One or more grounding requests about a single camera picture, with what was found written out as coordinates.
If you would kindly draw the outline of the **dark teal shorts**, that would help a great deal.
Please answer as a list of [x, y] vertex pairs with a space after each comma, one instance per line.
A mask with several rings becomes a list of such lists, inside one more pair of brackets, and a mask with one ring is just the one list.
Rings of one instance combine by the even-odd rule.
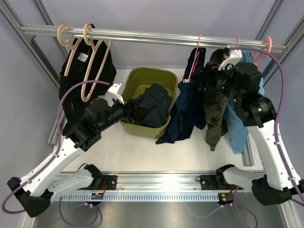
[[150, 128], [159, 128], [166, 124], [172, 98], [160, 84], [152, 84], [143, 94], [131, 98], [130, 101], [134, 109], [125, 122]]

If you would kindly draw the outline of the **navy blue shorts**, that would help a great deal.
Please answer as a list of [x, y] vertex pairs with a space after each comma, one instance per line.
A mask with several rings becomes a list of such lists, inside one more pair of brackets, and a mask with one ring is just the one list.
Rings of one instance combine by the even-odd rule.
[[[203, 109], [204, 92], [198, 91], [191, 80], [188, 82], [195, 50], [192, 50], [182, 80], [178, 84], [180, 94], [171, 108], [171, 120], [164, 135], [156, 141], [156, 144], [175, 143], [189, 139], [194, 127], [202, 130], [206, 125]], [[204, 68], [206, 49], [201, 47], [199, 50], [199, 58], [192, 75]]]

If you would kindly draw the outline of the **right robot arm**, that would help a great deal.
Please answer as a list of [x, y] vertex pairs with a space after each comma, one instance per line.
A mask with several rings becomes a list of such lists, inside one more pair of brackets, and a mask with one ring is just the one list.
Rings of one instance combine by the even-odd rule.
[[191, 77], [198, 90], [216, 89], [234, 105], [236, 115], [247, 127], [256, 143], [266, 173], [254, 174], [228, 164], [216, 170], [215, 183], [250, 190], [264, 206], [282, 204], [304, 192], [304, 181], [292, 168], [275, 120], [278, 111], [267, 97], [259, 93], [262, 76], [252, 63], [206, 64]]

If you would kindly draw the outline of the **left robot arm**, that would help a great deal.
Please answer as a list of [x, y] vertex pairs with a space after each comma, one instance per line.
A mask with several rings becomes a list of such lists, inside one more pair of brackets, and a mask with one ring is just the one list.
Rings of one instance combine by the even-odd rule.
[[12, 177], [7, 185], [31, 218], [42, 214], [52, 202], [78, 189], [98, 189], [103, 174], [89, 164], [67, 177], [56, 179], [58, 174], [74, 159], [88, 151], [101, 139], [101, 133], [120, 120], [140, 123], [149, 110], [139, 106], [134, 99], [115, 101], [113, 106], [103, 98], [94, 99], [84, 115], [75, 123], [66, 138], [58, 143], [57, 150], [27, 175]]

